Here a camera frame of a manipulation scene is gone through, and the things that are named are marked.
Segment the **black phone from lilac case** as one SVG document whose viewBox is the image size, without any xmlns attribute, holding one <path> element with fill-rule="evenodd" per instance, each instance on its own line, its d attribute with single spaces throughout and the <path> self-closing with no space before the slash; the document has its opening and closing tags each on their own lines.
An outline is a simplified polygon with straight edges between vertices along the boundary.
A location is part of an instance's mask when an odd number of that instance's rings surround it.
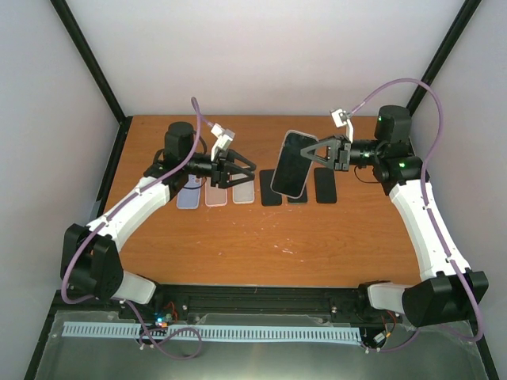
<svg viewBox="0 0 507 380">
<path fill-rule="evenodd" d="M 334 171 L 327 168 L 314 169 L 315 199 L 319 204 L 337 202 L 337 188 Z"/>
</svg>

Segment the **cream white phone case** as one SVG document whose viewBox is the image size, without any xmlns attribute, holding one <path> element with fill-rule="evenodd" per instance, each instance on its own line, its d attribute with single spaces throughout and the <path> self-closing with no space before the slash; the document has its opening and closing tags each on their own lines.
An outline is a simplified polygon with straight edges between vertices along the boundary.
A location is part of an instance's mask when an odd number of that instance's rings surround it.
<svg viewBox="0 0 507 380">
<path fill-rule="evenodd" d="M 255 199 L 253 181 L 238 184 L 233 187 L 232 201 L 234 204 L 251 204 Z"/>
</svg>

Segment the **dark green phone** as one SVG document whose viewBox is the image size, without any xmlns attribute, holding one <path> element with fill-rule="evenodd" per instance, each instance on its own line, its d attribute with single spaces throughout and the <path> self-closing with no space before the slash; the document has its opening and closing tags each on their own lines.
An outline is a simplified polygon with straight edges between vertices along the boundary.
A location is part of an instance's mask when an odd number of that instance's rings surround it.
<svg viewBox="0 0 507 380">
<path fill-rule="evenodd" d="M 306 192 L 303 192 L 301 196 L 297 198 L 288 197 L 288 203 L 290 204 L 306 204 L 308 202 L 308 196 Z"/>
</svg>

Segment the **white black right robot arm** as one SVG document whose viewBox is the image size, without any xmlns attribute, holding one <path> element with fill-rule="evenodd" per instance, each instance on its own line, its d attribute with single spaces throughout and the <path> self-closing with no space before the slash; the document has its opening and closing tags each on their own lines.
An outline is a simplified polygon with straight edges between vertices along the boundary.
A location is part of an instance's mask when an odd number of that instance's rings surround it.
<svg viewBox="0 0 507 380">
<path fill-rule="evenodd" d="M 337 109 L 331 116 L 345 133 L 301 149 L 301 156 L 335 172 L 372 167 L 406 227 L 421 278 L 412 287 L 383 280 L 362 283 L 360 315 L 396 312 L 415 327 L 474 319 L 489 282 L 484 272 L 471 269 L 441 217 L 423 161 L 411 148 L 409 110 L 381 107 L 370 140 L 353 137 L 348 112 Z"/>
</svg>

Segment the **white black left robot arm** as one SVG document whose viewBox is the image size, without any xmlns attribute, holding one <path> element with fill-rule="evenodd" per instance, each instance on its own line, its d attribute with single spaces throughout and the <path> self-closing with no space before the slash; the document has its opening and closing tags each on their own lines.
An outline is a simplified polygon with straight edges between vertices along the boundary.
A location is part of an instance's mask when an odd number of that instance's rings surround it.
<svg viewBox="0 0 507 380">
<path fill-rule="evenodd" d="M 60 275 L 64 302 L 124 300 L 153 319 L 165 309 L 155 281 L 127 272 L 120 251 L 131 235 L 159 208 L 177 197 L 190 176 L 205 177 L 212 187 L 228 189 L 255 178 L 256 165 L 230 148 L 234 133 L 212 126 L 210 154 L 197 152 L 201 127 L 178 121 L 165 133 L 164 147 L 136 186 L 114 207 L 84 226 L 73 224 L 63 238 Z"/>
</svg>

